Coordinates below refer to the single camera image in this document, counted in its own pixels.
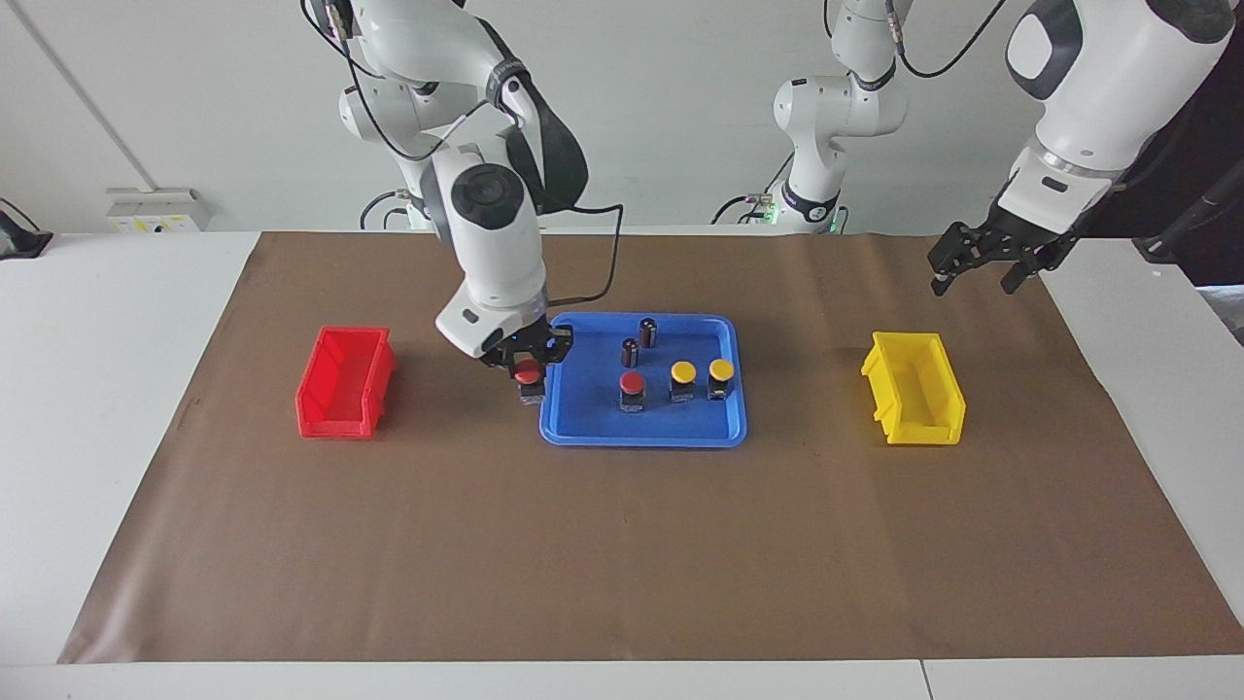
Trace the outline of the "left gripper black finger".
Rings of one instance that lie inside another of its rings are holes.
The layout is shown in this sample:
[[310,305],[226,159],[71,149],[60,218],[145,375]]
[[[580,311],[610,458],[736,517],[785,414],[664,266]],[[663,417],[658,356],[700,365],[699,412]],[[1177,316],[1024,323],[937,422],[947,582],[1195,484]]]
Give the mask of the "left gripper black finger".
[[1018,261],[1003,275],[1001,288],[1004,293],[1013,296],[1028,279],[1033,279],[1042,270],[1057,269],[1067,254],[1069,247],[1064,242],[1047,242],[1041,247],[1023,247]]
[[927,256],[933,274],[934,296],[944,296],[960,274],[977,266],[977,231],[968,225],[950,225]]

